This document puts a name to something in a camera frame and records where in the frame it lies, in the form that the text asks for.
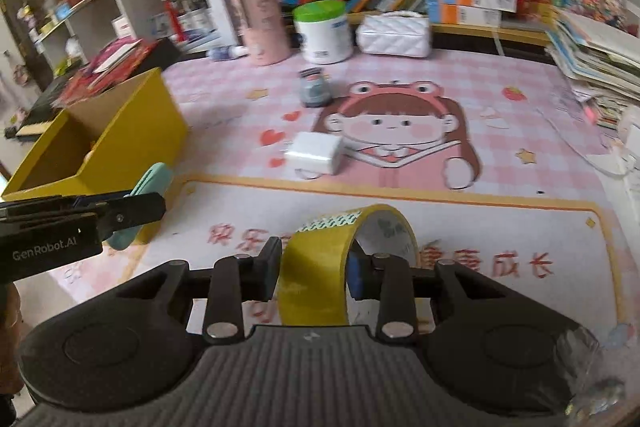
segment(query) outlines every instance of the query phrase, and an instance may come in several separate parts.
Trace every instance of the stack of books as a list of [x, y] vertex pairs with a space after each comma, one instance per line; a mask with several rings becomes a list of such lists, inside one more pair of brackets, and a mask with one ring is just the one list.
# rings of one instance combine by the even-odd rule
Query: stack of books
[[640, 45], [619, 29], [554, 9], [547, 51], [594, 121], [615, 130], [622, 112], [640, 104]]

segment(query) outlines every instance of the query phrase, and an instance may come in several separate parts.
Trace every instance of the pink cylindrical container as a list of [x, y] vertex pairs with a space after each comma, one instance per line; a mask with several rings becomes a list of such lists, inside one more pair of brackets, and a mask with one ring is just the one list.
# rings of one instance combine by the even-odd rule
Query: pink cylindrical container
[[278, 0], [231, 0], [244, 45], [257, 66], [275, 64], [291, 54]]

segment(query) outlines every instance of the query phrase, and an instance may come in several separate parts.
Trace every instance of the white quilted purse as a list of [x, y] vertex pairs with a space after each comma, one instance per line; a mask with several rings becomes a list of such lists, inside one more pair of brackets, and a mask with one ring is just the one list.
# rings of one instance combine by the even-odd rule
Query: white quilted purse
[[429, 20], [416, 12], [367, 15], [356, 31], [364, 53], [426, 57], [431, 52]]

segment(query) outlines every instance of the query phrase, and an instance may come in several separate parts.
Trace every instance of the white power adapter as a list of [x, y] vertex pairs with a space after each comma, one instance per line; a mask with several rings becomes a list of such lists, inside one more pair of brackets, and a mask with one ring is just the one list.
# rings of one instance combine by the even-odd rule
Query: white power adapter
[[287, 165], [294, 169], [335, 174], [344, 147], [342, 138], [323, 132], [299, 132], [284, 153]]

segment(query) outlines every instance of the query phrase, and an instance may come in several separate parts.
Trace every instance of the cartoon girl illustration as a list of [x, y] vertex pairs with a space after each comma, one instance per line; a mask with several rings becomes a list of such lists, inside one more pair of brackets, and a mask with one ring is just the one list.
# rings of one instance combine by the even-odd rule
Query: cartoon girl illustration
[[444, 190], [469, 187], [481, 172], [462, 108], [432, 82], [353, 84], [314, 130], [340, 134], [357, 160], [338, 181]]

